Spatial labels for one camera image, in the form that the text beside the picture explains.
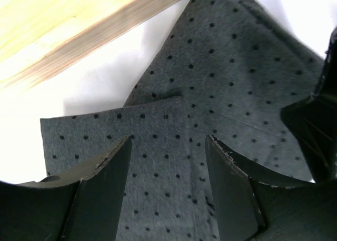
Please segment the grey dotted skirt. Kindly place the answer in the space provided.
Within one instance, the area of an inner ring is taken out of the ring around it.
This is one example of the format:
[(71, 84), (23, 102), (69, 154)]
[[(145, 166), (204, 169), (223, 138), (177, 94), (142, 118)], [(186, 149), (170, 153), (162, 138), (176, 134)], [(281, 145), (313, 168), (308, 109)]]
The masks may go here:
[(218, 240), (206, 136), (309, 180), (280, 109), (308, 96), (322, 65), (254, 0), (191, 0), (122, 108), (41, 119), (47, 172), (128, 135), (117, 240)]

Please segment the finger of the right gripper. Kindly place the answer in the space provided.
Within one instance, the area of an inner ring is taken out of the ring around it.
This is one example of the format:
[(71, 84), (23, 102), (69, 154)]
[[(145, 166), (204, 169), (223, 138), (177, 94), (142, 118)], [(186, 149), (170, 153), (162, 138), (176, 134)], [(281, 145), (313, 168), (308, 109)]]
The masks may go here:
[(322, 73), (309, 97), (281, 109), (316, 183), (336, 179), (336, 29)]

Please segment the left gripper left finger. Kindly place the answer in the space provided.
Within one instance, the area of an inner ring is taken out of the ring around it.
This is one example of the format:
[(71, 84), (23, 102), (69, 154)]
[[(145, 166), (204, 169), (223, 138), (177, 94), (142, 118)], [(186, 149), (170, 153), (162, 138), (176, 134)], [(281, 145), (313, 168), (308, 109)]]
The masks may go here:
[(1, 240), (114, 240), (132, 141), (40, 182), (1, 182)]

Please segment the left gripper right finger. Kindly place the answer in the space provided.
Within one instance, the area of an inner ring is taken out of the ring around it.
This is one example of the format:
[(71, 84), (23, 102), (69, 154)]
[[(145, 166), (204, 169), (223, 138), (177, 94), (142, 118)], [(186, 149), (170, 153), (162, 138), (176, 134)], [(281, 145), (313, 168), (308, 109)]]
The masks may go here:
[(336, 240), (336, 181), (310, 183), (272, 171), (205, 139), (220, 240)]

